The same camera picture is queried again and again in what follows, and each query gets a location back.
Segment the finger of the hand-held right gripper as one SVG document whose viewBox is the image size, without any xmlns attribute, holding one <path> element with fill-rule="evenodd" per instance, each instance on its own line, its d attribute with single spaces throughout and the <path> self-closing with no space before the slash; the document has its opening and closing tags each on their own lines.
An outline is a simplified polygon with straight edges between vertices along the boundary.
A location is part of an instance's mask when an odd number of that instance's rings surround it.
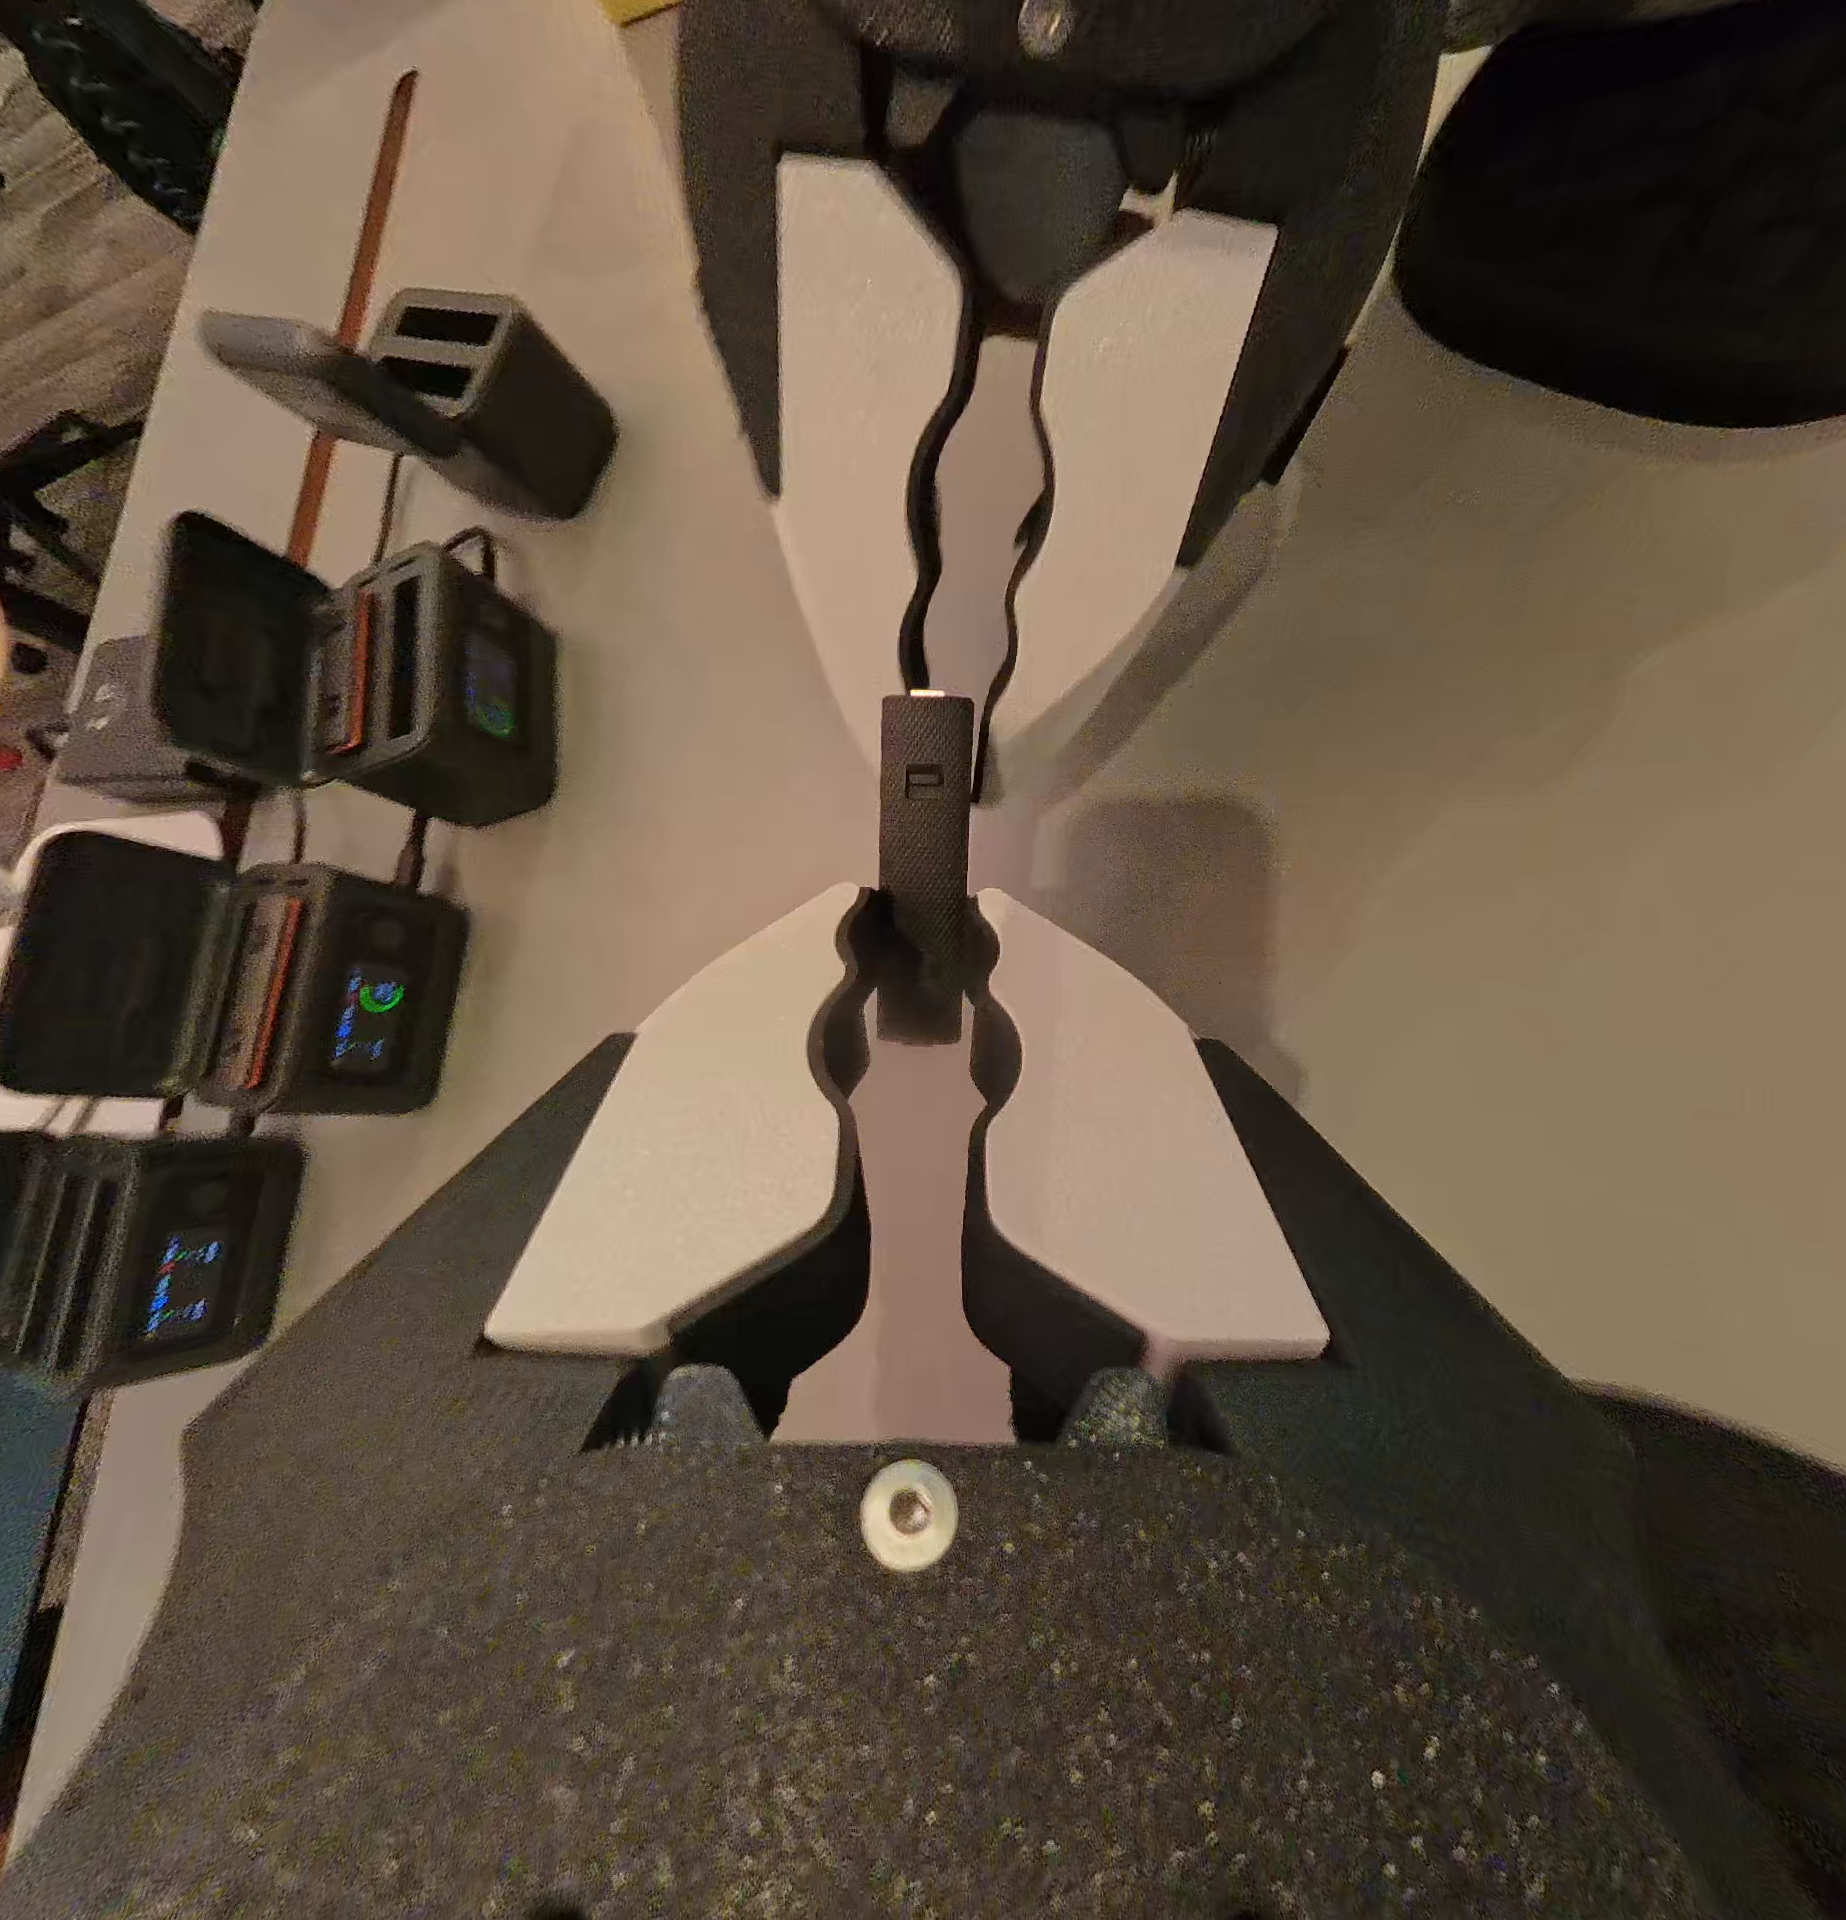
<svg viewBox="0 0 1846 1920">
<path fill-rule="evenodd" d="M 937 459 L 967 372 L 960 269 L 866 157 L 777 162 L 777 540 L 851 744 L 923 684 Z"/>
<path fill-rule="evenodd" d="M 1175 212 L 1088 269 L 1042 335 L 1031 421 L 1046 488 L 1006 598 L 980 804 L 1051 804 L 1110 758 L 1257 585 L 1261 495 L 1218 557 L 1181 554 L 1278 230 Z"/>
</svg>

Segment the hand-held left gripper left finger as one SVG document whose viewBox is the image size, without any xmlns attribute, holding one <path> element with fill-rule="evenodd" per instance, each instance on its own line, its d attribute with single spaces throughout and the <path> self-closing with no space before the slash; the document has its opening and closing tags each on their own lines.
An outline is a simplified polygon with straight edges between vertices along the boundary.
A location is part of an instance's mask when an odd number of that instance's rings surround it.
<svg viewBox="0 0 1846 1920">
<path fill-rule="evenodd" d="M 636 1031 L 491 1307 L 506 1355 L 717 1364 L 774 1427 L 862 1317 L 862 929 L 833 885 L 728 950 Z"/>
</svg>

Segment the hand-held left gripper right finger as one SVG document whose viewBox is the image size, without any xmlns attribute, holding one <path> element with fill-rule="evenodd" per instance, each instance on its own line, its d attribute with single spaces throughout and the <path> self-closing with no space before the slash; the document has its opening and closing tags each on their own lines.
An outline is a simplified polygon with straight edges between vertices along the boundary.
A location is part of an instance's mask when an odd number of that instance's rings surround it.
<svg viewBox="0 0 1846 1920">
<path fill-rule="evenodd" d="M 1308 1363 L 1329 1331 L 1198 1042 L 1137 974 L 1002 890 L 974 900 L 982 1117 L 964 1314 L 1031 1405 L 1107 1370 Z"/>
</svg>

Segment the black battery charging case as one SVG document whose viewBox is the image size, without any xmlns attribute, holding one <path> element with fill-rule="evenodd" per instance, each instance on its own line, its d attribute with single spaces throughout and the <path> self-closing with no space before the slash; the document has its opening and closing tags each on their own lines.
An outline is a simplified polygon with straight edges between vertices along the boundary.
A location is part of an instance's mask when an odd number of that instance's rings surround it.
<svg viewBox="0 0 1846 1920">
<path fill-rule="evenodd" d="M 491 510 L 569 523 L 616 455 L 610 400 L 509 293 L 407 285 L 361 347 L 217 308 L 198 332 L 217 367 L 316 430 L 418 462 Z"/>
<path fill-rule="evenodd" d="M 0 1377 L 83 1400 L 255 1351 L 302 1172 L 292 1139 L 0 1132 Z"/>
<path fill-rule="evenodd" d="M 264 1085 L 238 1085 L 260 902 L 299 942 Z M 323 862 L 230 872 L 74 833 L 43 852 L 0 992 L 0 1081 L 27 1095 L 204 1104 L 232 1117 L 405 1117 L 447 1065 L 472 923 Z"/>
<path fill-rule="evenodd" d="M 165 529 L 152 707 L 173 745 L 261 789 L 350 784 L 458 826 L 551 802 L 555 634 L 499 582 L 482 524 L 423 540 L 342 586 L 198 510 Z M 320 657 L 342 601 L 376 591 L 368 744 L 317 742 Z"/>
</svg>

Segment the black textured battery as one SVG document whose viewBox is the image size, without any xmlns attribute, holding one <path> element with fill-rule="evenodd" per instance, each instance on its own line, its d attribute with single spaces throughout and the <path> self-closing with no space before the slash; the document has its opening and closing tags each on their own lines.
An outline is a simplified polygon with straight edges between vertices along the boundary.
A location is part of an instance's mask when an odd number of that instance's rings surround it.
<svg viewBox="0 0 1846 1920">
<path fill-rule="evenodd" d="M 943 690 L 881 707 L 879 1035 L 954 1043 L 964 1007 L 974 705 Z"/>
</svg>

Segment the black battery orange rim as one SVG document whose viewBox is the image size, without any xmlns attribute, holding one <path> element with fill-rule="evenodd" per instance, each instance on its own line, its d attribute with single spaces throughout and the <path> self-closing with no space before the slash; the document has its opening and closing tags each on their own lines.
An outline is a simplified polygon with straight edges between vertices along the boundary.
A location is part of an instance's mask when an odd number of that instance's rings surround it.
<svg viewBox="0 0 1846 1920">
<path fill-rule="evenodd" d="M 261 968 L 252 973 L 252 1007 L 245 1043 L 240 1048 L 238 1085 L 255 1090 L 264 1085 L 267 1066 L 276 1043 L 283 1016 L 283 996 L 294 964 L 302 904 L 296 895 L 274 895 L 260 902 L 252 931 L 258 938 Z"/>
<path fill-rule="evenodd" d="M 373 705 L 376 591 L 351 591 L 324 636 L 317 742 L 327 756 L 359 751 Z"/>
</svg>

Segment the black charging hub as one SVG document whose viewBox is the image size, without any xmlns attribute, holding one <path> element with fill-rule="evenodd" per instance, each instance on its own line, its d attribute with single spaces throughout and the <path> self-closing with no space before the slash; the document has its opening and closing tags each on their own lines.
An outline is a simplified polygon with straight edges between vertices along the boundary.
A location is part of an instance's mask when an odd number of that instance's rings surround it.
<svg viewBox="0 0 1846 1920">
<path fill-rule="evenodd" d="M 157 661 L 151 636 L 111 636 L 89 666 L 53 758 L 57 778 L 83 793 L 136 805 L 204 805 L 238 800 L 237 780 L 192 761 L 152 707 Z"/>
</svg>

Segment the dark blue pad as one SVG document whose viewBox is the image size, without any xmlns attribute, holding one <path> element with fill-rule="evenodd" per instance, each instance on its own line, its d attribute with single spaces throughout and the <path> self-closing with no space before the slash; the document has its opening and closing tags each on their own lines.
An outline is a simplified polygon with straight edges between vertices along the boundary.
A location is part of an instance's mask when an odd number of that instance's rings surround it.
<svg viewBox="0 0 1846 1920">
<path fill-rule="evenodd" d="M 83 1422 L 79 1403 L 0 1377 L 0 1840 L 15 1819 L 61 1632 L 52 1568 Z"/>
</svg>

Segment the black office chair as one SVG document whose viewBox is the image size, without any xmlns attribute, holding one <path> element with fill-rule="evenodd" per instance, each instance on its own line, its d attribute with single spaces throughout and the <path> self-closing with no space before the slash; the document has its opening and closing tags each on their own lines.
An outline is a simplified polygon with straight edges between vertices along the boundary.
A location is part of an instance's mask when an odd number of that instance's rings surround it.
<svg viewBox="0 0 1846 1920">
<path fill-rule="evenodd" d="M 24 28 L 24 60 L 92 157 L 195 235 L 238 92 L 238 49 L 152 5 L 43 1 Z"/>
</svg>

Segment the black chair base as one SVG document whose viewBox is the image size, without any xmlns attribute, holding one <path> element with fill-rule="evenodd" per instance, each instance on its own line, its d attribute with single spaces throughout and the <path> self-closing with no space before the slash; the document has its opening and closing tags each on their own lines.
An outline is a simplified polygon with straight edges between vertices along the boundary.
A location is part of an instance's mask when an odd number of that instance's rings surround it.
<svg viewBox="0 0 1846 1920">
<path fill-rule="evenodd" d="M 36 554 L 89 586 L 98 586 L 101 581 L 94 563 L 71 547 L 70 521 L 47 506 L 45 492 L 130 449 L 142 432 L 143 419 L 98 421 L 62 412 L 0 452 L 0 612 L 24 641 L 18 656 L 41 646 L 71 657 L 81 654 L 89 615 L 24 582 Z"/>
</svg>

